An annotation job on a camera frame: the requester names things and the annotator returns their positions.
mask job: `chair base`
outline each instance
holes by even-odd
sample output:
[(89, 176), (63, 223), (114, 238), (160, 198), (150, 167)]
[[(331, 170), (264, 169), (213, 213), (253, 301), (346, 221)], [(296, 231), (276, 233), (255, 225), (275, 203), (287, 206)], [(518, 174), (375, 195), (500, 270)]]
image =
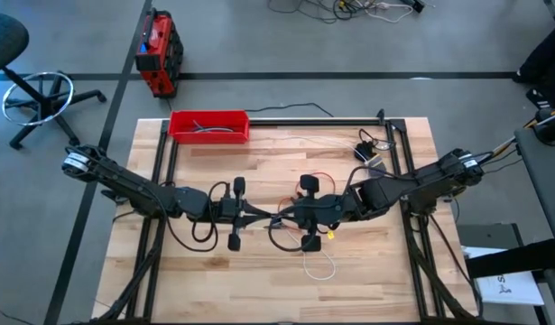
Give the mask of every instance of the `chair base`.
[[(12, 107), (28, 107), (34, 110), (35, 112), (38, 112), (39, 111), (38, 108), (40, 108), (41, 113), (40, 114), (37, 113), (31, 119), (31, 122), (42, 120), (49, 116), (53, 116), (54, 114), (58, 113), (59, 108), (61, 108), (65, 103), (65, 99), (62, 97), (65, 97), (68, 95), (68, 93), (66, 92), (65, 93), (60, 92), (61, 83), (62, 83), (62, 79), (59, 77), (55, 77), (52, 82), (49, 95), (46, 97), (41, 97), (35, 100), (18, 100), (18, 99), (10, 98), (6, 101), (6, 104), (7, 104), (6, 109), (12, 108)], [(93, 97), (96, 97), (98, 101), (100, 101), (101, 103), (106, 102), (105, 95), (102, 92), (100, 92), (100, 90), (96, 89), (96, 90), (87, 91), (82, 94), (74, 95), (72, 97), (72, 100), (70, 101), (70, 105), (77, 104), (78, 102), (81, 102), (83, 100), (93, 98)], [(62, 116), (57, 116), (54, 118), (54, 120), (60, 126), (62, 131), (64, 131), (64, 133), (69, 137), (70, 145), (80, 144), (79, 138), (77, 137), (77, 135), (75, 135), (75, 133), (72, 131), (67, 121)], [(39, 125), (24, 126), (23, 129), (17, 135), (15, 135), (14, 138), (10, 141), (9, 143), (10, 146), (16, 150), (22, 149), (23, 145), (21, 144), (21, 141), (30, 132), (32, 132), (37, 126)]]

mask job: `black handle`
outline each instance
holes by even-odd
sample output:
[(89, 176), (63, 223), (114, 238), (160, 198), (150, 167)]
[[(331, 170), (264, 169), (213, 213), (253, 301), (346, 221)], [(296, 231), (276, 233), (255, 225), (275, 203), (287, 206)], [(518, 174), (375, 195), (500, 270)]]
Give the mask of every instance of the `black handle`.
[(151, 31), (153, 30), (153, 22), (156, 16), (157, 16), (157, 10), (155, 8), (151, 8), (151, 11), (149, 12), (149, 22), (145, 25), (145, 28), (143, 31), (142, 45), (144, 45), (144, 48), (146, 50), (149, 50), (151, 48), (151, 44), (149, 43), (149, 40), (151, 39)]

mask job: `black stand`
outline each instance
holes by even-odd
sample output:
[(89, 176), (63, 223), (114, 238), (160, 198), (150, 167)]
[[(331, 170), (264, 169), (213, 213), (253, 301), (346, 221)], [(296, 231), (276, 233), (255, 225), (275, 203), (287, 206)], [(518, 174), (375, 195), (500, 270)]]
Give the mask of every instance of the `black stand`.
[[(33, 87), (31, 87), (24, 79), (22, 79), (19, 75), (14, 73), (14, 71), (9, 70), (8, 68), (3, 68), (6, 77), (8, 77), (12, 82), (18, 85), (19, 88), (24, 90), (32, 100), (19, 100), (14, 98), (9, 98), (6, 100), (6, 109), (12, 107), (28, 107), (36, 112), (36, 115), (31, 119), (32, 122), (36, 122), (39, 120), (43, 120), (49, 116), (53, 116), (59, 112), (59, 109), (64, 105), (65, 97), (69, 94), (69, 92), (60, 92), (60, 86), (62, 83), (62, 79), (58, 76), (54, 78), (52, 81), (52, 87), (49, 91), (48, 96), (44, 96), (42, 94), (42, 78), (39, 80), (39, 90), (37, 91)], [(85, 99), (97, 97), (98, 101), (101, 103), (106, 102), (106, 97), (100, 90), (91, 90), (87, 91), (82, 94), (74, 95), (70, 104), (77, 104)], [(64, 133), (69, 137), (69, 144), (70, 145), (79, 145), (80, 140), (75, 135), (75, 133), (70, 128), (67, 121), (62, 116), (57, 116), (54, 120), (59, 124), (60, 128)], [(23, 146), (21, 145), (21, 141), (34, 130), (38, 125), (27, 125), (23, 127), (23, 129), (14, 136), (13, 140), (10, 141), (10, 146), (14, 149), (18, 150), (21, 149)]]

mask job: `white label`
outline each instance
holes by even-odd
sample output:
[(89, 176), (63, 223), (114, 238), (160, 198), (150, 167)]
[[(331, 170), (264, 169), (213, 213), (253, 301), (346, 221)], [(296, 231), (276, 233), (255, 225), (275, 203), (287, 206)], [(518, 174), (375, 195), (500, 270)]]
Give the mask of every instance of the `white label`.
[(464, 166), (466, 166), (466, 168), (473, 167), (476, 165), (477, 165), (477, 162), (474, 159), (464, 162)]
[(82, 162), (78, 162), (78, 161), (76, 161), (76, 160), (74, 160), (74, 159), (72, 159), (72, 158), (67, 158), (67, 159), (65, 159), (65, 160), (64, 160), (64, 163), (69, 164), (69, 165), (71, 165), (71, 166), (73, 166), (73, 167), (76, 167), (76, 168), (82, 170), (83, 172), (86, 172), (86, 171), (88, 170), (87, 165), (85, 165), (85, 164), (82, 163)]
[(74, 159), (77, 162), (88, 163), (88, 158), (78, 153), (69, 153), (69, 158)]

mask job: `floor stripe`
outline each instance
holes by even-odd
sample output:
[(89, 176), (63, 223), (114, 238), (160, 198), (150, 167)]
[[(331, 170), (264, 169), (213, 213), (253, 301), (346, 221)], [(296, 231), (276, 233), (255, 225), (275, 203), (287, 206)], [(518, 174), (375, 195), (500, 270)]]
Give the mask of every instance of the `floor stripe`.
[[(510, 79), (510, 72), (206, 72), (181, 73), (181, 80), (351, 80), (351, 79)], [(121, 73), (70, 73), (75, 81), (119, 81)], [(143, 80), (138, 73), (127, 76), (128, 80)], [(8, 78), (0, 73), (0, 81)]]
[(551, 0), (544, 0), (544, 4), (546, 4), (546, 6), (548, 7), (548, 10), (550, 10), (551, 17), (555, 22), (555, 5), (554, 5), (554, 3), (552, 3)]
[[(134, 29), (133, 39), (131, 40), (131, 45), (129, 46), (129, 51), (126, 55), (125, 64), (120, 74), (118, 84), (116, 85), (115, 94), (111, 98), (111, 106), (108, 109), (105, 126), (103, 127), (103, 132), (98, 142), (98, 146), (103, 149), (108, 147), (111, 134), (113, 133), (116, 116), (121, 106), (123, 95), (125, 94), (126, 83), (128, 82), (131, 74), (131, 68), (133, 67), (135, 49), (140, 41), (144, 17), (146, 16), (146, 12), (151, 7), (151, 2), (152, 0), (144, 1), (143, 9), (139, 14), (139, 19), (137, 21), (136, 28)], [(59, 277), (57, 278), (57, 282), (54, 286), (51, 302), (44, 318), (44, 325), (56, 325), (59, 323), (62, 304), (64, 303), (67, 295), (67, 290), (69, 289), (70, 277), (72, 276), (72, 271), (75, 262), (77, 261), (80, 242), (85, 231), (85, 226), (87, 225), (88, 213), (90, 212), (90, 207), (92, 206), (92, 202), (95, 197), (96, 188), (97, 184), (95, 182), (87, 184), (87, 187), (85, 188), (85, 192), (80, 202), (79, 212), (77, 213), (77, 218), (70, 234), (69, 244), (67, 245), (67, 250), (62, 260)]]

